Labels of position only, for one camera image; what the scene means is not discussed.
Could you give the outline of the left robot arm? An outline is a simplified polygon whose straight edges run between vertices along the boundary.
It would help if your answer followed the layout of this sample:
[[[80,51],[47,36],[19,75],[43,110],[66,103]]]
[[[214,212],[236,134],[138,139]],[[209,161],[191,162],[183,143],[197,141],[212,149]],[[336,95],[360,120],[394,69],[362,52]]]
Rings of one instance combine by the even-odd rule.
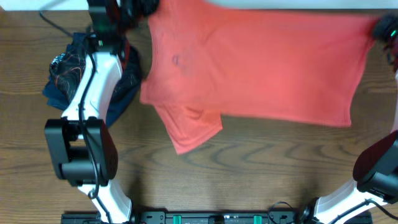
[[[115,179],[118,153],[106,126],[116,85],[129,63],[126,32],[153,14],[158,1],[88,1],[92,25],[76,40],[84,70],[72,100],[44,133],[56,176],[83,192],[98,209],[95,218],[71,215],[64,223],[138,223],[132,200]]]

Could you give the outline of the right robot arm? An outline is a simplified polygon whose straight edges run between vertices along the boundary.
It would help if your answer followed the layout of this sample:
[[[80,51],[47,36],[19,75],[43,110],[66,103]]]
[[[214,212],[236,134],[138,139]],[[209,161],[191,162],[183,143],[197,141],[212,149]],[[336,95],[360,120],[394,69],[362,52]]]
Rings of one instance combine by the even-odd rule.
[[[397,216],[383,206],[397,203],[397,115],[389,135],[364,150],[353,168],[353,177],[330,195],[315,198],[296,223],[372,223],[370,209]]]

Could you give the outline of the red printed t-shirt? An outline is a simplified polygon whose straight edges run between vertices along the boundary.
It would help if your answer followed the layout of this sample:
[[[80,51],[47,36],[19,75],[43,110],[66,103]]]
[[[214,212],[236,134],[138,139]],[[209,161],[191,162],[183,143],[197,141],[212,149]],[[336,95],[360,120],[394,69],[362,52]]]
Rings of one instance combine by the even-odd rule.
[[[178,154],[222,130],[222,115],[351,125],[376,16],[234,10],[161,1],[149,17],[152,67],[140,100]]]

